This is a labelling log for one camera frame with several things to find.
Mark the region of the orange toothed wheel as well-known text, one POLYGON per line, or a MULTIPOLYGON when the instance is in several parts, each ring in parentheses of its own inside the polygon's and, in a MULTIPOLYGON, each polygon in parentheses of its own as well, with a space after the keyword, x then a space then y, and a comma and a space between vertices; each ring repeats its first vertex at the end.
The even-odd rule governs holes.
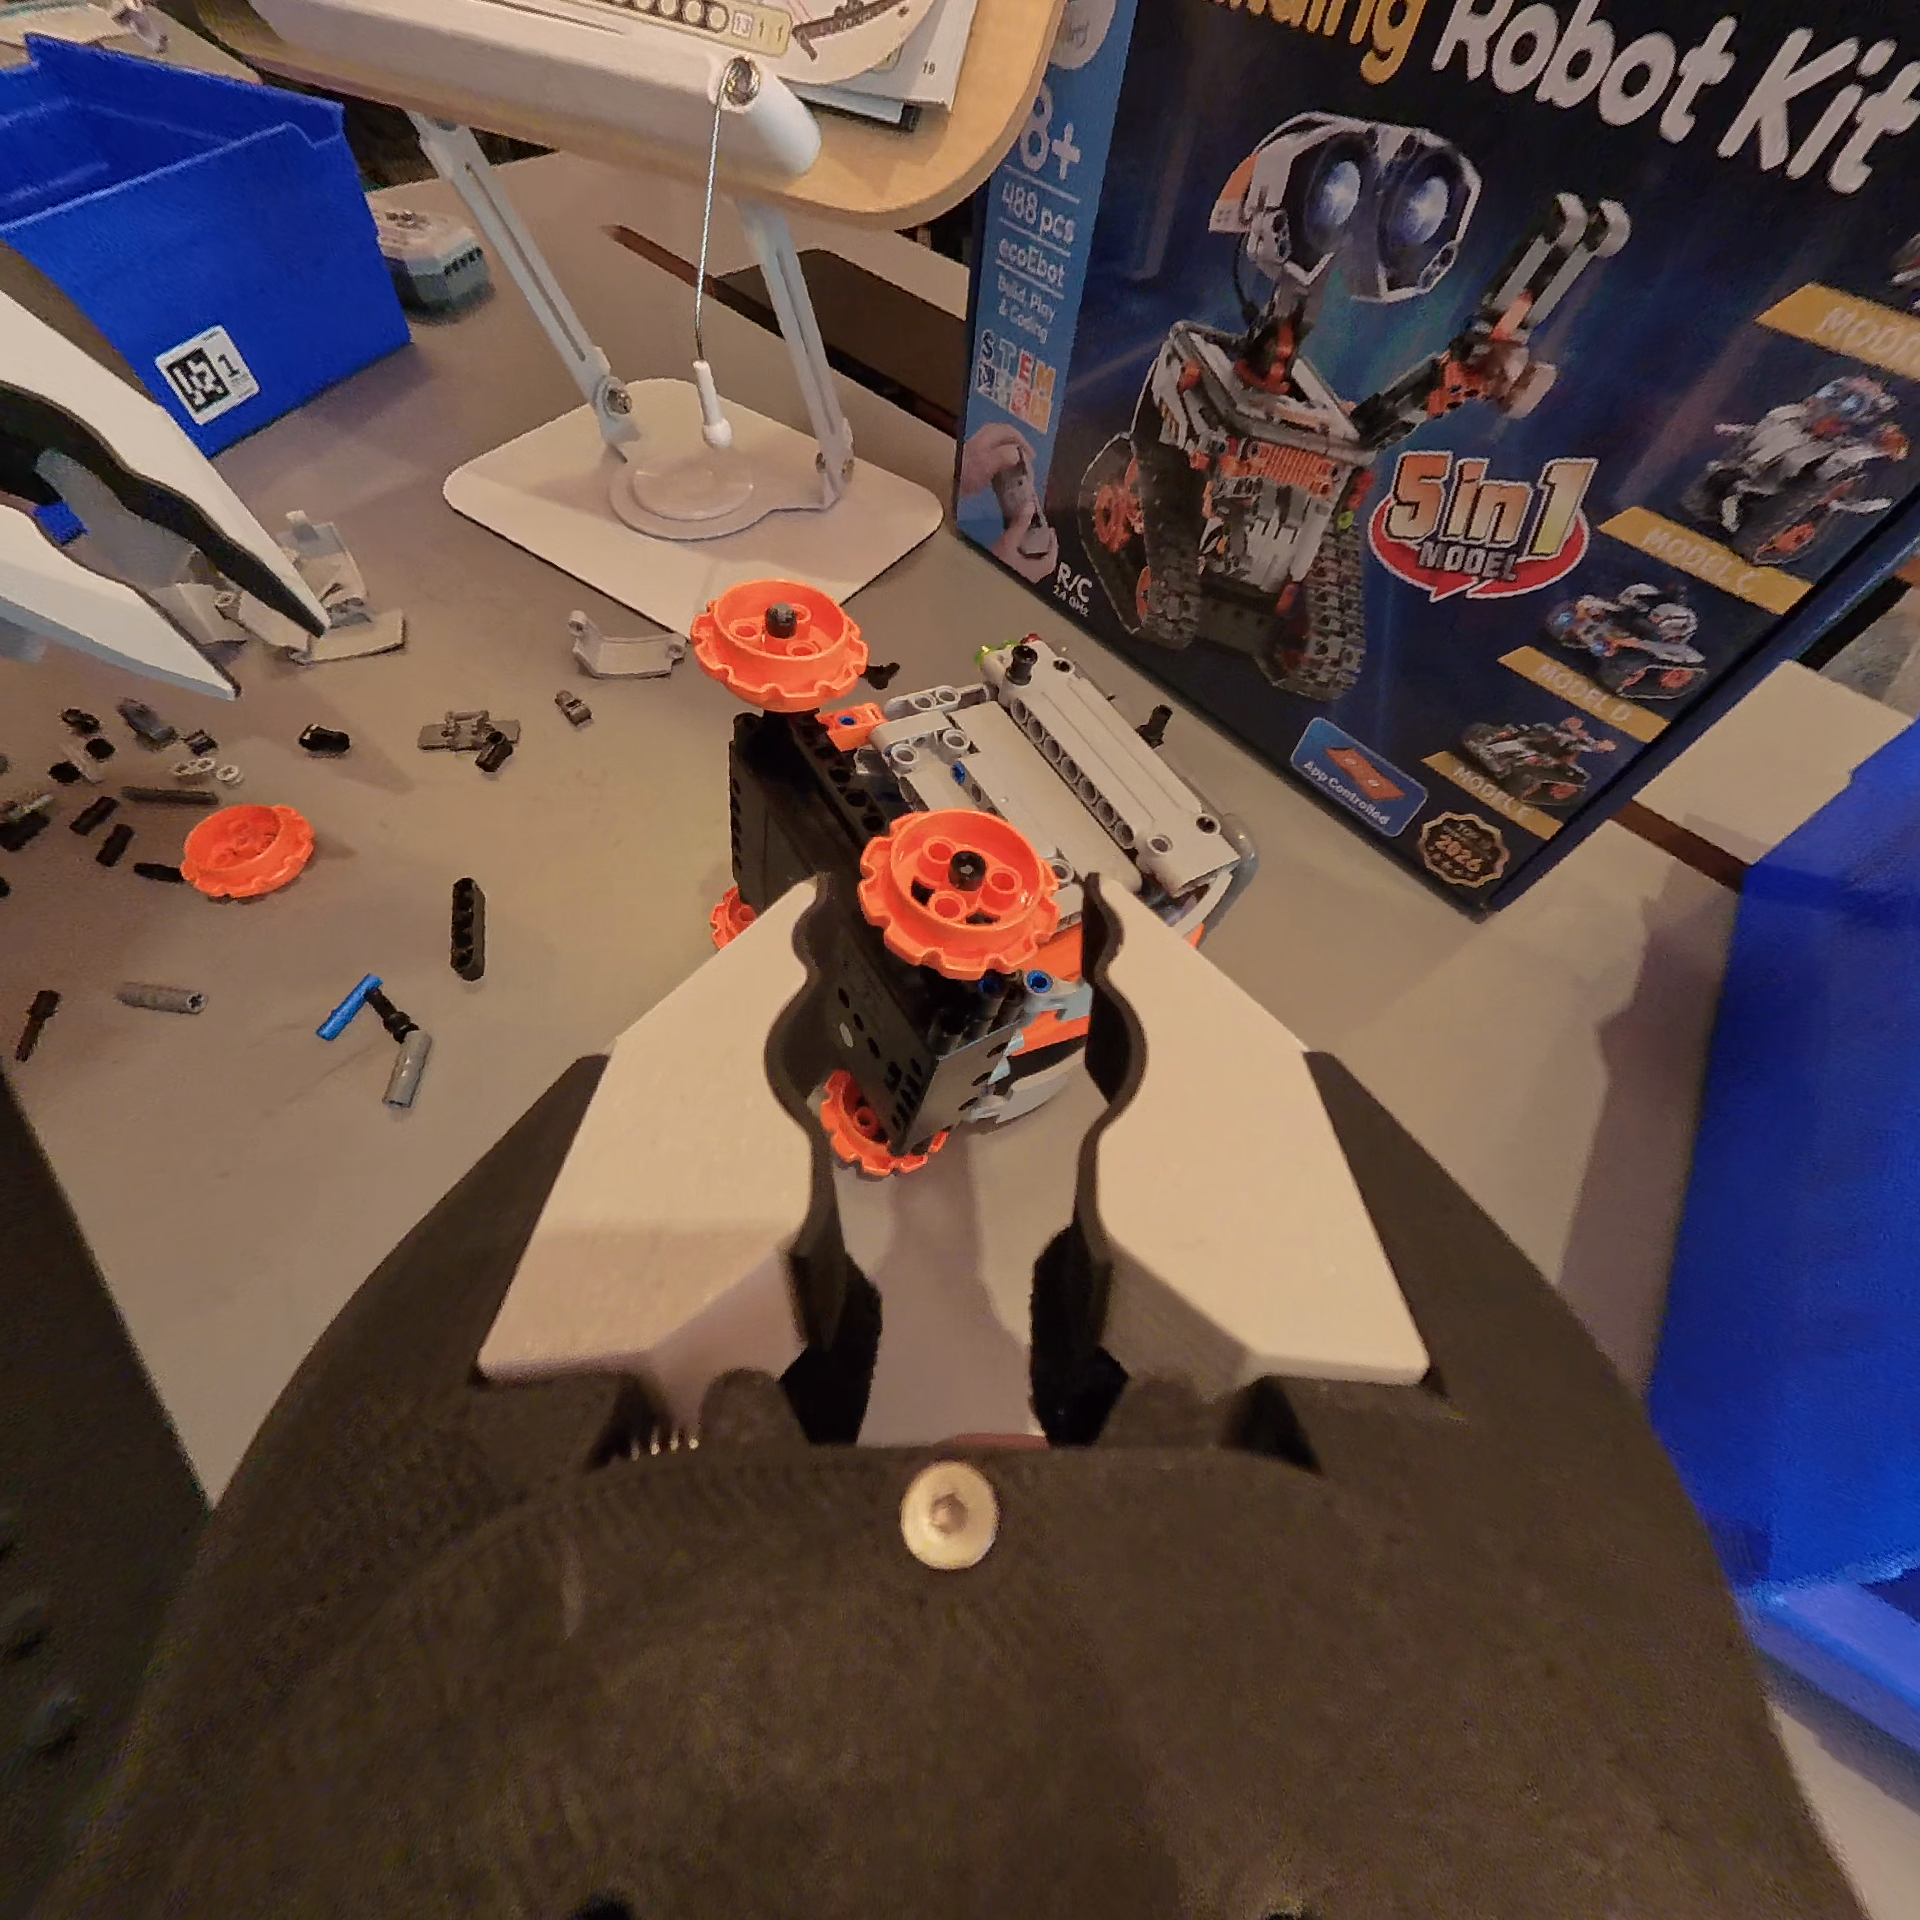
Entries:
POLYGON ((207 897, 257 897, 295 879, 313 852, 315 831, 295 806, 230 804, 192 826, 177 870, 207 897))

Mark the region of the book stand with wooden board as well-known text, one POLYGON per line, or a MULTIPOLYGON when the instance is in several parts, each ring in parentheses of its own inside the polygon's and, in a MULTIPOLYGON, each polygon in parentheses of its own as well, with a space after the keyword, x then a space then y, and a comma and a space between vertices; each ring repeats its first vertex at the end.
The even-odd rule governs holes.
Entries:
POLYGON ((457 468, 447 505, 674 633, 755 578, 846 599, 942 522, 863 464, 783 215, 881 230, 961 200, 1010 148, 1063 5, 977 5, 943 121, 830 116, 794 85, 851 78, 926 5, 240 1, 205 23, 263 73, 411 114, 422 152, 518 286, 582 407, 457 468), (622 382, 510 200, 474 128, 630 172, 705 181, 758 262, 806 432, 690 378, 622 382))

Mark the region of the scattered small building pieces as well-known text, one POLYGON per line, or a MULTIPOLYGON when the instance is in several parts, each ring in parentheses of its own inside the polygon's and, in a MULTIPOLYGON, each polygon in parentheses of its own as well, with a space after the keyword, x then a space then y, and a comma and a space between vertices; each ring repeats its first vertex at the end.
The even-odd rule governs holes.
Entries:
POLYGON ((215 736, 183 730, 160 709, 58 709, 23 745, 3 745, 3 892, 21 857, 78 852, 103 870, 176 879, 184 831, 240 797, 241 775, 215 736))

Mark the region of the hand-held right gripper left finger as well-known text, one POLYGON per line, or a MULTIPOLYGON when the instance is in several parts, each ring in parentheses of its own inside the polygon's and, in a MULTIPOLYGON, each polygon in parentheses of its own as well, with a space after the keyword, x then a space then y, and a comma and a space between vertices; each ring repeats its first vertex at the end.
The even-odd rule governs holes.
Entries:
POLYGON ((629 1375, 690 1428, 719 1375, 754 1369, 809 1439, 857 1439, 880 1295, 809 1113, 826 900, 798 881, 613 1042, 478 1353, 487 1380, 629 1375))

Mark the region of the robot kit box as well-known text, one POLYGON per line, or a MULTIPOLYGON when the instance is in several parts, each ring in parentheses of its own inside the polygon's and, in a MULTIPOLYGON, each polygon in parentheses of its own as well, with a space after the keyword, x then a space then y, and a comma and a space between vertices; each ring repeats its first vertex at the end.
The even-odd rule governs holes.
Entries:
POLYGON ((1069 5, 958 532, 1459 909, 1915 542, 1915 1, 1069 5))

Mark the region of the grey panel pieces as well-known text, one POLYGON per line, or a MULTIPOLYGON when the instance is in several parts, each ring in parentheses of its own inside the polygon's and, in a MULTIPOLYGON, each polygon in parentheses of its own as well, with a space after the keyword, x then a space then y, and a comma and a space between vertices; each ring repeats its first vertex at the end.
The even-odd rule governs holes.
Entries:
POLYGON ((361 566, 330 521, 288 512, 278 548, 322 600, 323 634, 309 634, 250 594, 217 584, 203 560, 190 562, 186 578, 157 588, 157 604, 201 649, 259 639, 295 663, 317 664, 381 655, 405 644, 401 613, 375 608, 361 566))

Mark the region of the grey curved panel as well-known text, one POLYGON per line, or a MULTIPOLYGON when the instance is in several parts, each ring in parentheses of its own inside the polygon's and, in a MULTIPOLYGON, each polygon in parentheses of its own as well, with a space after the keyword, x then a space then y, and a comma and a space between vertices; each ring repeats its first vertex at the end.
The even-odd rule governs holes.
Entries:
POLYGON ((605 633, 586 613, 567 617, 568 649, 575 664, 594 680, 663 680, 688 655, 678 633, 605 633))

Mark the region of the blue plastic bin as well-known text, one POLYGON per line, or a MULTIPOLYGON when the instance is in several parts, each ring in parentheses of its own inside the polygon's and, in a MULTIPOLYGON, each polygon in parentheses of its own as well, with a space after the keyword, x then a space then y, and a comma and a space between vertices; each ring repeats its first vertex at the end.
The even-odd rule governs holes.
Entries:
POLYGON ((1767 1653, 1917 1745, 1917 726, 1735 916, 1647 1416, 1767 1653))

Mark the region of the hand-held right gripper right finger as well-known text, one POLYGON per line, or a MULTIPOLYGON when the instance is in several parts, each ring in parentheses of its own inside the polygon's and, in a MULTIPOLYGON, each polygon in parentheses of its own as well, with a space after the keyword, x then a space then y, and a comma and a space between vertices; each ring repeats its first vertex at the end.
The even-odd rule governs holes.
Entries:
POLYGON ((1102 877, 1082 961, 1105 1106, 1031 1287, 1047 1439, 1095 1442, 1138 1380, 1214 1408, 1259 1380, 1424 1380, 1425 1344, 1304 1045, 1102 877))

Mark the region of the grey motor block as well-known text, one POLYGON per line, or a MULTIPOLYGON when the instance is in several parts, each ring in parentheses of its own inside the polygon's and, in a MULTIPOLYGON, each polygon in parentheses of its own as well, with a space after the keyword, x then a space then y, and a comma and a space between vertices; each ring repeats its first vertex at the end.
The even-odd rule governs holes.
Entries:
POLYGON ((435 209, 375 206, 377 248, 399 303, 421 317, 450 317, 491 295, 474 233, 435 209))

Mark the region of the toy robot model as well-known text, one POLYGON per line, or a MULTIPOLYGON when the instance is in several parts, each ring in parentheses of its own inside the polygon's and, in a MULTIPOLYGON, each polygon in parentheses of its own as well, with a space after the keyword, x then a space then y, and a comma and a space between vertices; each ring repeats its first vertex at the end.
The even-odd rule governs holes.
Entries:
POLYGON ((851 614, 790 581, 722 590, 690 626, 752 714, 728 745, 734 881, 722 945, 805 877, 832 881, 821 1119, 869 1176, 1056 1097, 1088 1042, 1085 881, 1199 943, 1256 874, 1256 844, 1066 654, 1027 633, 975 676, 881 688, 851 614))

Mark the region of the blue bin with white tag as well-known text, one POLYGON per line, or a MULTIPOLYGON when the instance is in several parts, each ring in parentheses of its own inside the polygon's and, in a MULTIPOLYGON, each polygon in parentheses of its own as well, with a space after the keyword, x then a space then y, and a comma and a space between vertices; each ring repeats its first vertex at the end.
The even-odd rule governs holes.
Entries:
POLYGON ((58 39, 1 74, 3 239, 205 452, 411 342, 336 102, 58 39))

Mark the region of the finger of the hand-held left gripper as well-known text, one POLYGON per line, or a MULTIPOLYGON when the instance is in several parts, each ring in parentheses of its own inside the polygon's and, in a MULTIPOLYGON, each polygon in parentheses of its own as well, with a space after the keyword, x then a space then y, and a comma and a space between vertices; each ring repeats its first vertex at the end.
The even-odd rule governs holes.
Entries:
POLYGON ((154 590, 203 560, 322 634, 320 599, 118 350, 23 254, 1 261, 3 505, 160 613, 154 590))
POLYGON ((1 657, 32 664, 48 644, 166 688, 234 702, 240 688, 145 597, 70 560, 35 521, 1 506, 1 657))

